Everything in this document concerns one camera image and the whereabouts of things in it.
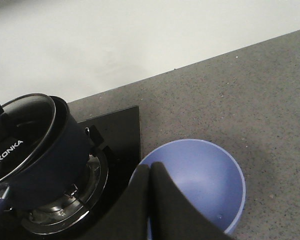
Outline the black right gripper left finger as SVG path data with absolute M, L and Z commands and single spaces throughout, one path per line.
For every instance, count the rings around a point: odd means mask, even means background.
M 82 240 L 145 240 L 147 238 L 150 167 L 136 167 L 118 201 Z

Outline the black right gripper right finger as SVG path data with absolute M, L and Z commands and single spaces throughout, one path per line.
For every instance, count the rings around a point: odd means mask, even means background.
M 149 217 L 154 240 L 232 240 L 189 202 L 162 162 L 150 167 Z

